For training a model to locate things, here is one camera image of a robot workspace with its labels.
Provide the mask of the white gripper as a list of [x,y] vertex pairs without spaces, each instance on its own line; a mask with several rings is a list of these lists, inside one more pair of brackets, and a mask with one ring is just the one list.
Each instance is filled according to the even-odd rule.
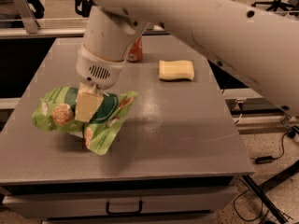
[[125,61],[114,63],[103,60],[81,45],[78,51],[76,71],[83,83],[79,85],[78,89],[75,120],[89,122],[92,119],[104,101],[103,93],[99,89],[107,90],[114,86],[124,65]]

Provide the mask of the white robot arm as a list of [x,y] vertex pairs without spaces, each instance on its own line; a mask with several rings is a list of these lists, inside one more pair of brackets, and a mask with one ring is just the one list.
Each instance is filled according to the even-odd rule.
[[292,117],[299,116],[299,23],[232,0],[93,0],[78,52],[82,82],[120,76],[148,23],[204,55]]

